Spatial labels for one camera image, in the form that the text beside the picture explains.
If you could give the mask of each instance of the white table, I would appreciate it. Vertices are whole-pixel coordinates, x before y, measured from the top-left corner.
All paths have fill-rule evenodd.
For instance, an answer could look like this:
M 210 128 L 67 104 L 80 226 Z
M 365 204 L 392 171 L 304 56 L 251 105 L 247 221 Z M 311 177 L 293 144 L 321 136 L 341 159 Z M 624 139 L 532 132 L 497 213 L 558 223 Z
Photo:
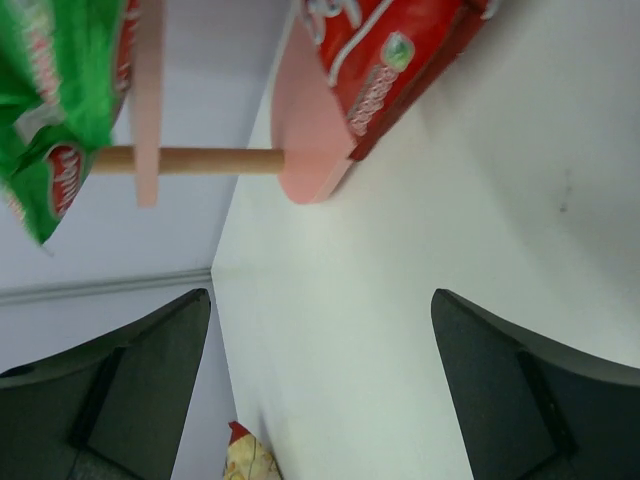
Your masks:
M 640 367 L 640 9 L 570 3 L 505 8 L 329 202 L 238 182 L 214 285 L 239 418 L 286 478 L 471 478 L 437 288 Z

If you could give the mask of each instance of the chip bag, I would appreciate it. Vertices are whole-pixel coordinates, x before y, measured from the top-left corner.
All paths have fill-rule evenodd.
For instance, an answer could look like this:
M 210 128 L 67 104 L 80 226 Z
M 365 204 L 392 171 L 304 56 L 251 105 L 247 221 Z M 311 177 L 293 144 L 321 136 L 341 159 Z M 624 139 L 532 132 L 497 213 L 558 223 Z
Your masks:
M 42 244 L 129 88 L 139 0 L 0 0 L 0 183 Z
M 238 422 L 231 422 L 224 480 L 282 480 L 276 461 Z
M 497 0 L 301 0 L 362 160 L 467 46 Z

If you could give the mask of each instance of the wooden dowel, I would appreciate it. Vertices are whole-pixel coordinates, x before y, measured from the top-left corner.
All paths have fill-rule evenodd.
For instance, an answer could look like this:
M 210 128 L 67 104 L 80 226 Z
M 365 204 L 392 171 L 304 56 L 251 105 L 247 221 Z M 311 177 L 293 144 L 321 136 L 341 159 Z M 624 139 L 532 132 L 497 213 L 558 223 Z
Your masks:
M 160 151 L 160 174 L 276 174 L 284 168 L 282 150 L 174 148 Z M 133 147 L 102 150 L 91 173 L 135 174 Z

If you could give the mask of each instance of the white surface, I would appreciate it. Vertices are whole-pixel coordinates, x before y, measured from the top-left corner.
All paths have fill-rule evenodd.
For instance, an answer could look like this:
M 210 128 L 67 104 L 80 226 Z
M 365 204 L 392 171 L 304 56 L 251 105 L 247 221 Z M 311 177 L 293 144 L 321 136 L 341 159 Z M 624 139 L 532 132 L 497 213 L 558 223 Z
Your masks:
M 169 0 L 163 142 L 247 144 L 287 0 Z M 130 141 L 128 114 L 115 133 Z M 0 289 L 208 268 L 235 179 L 173 177 L 154 210 L 133 177 L 90 177 L 43 254 L 0 206 Z
M 73 348 L 151 313 L 192 288 L 167 287 L 132 293 L 0 307 L 0 372 Z M 174 480 L 220 478 L 235 406 L 212 298 L 207 342 L 174 469 Z
M 240 179 L 214 286 L 239 418 L 286 478 L 471 478 L 437 288 L 640 367 L 639 21 L 505 2 L 330 201 Z

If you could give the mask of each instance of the red packaging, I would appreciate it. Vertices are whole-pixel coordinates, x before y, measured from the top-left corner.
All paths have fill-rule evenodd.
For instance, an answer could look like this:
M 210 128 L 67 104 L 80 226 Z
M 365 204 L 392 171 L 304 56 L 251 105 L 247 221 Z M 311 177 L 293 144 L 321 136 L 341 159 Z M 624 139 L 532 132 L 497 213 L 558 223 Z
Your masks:
M 362 160 L 462 51 L 488 0 L 303 0 L 316 43 Z

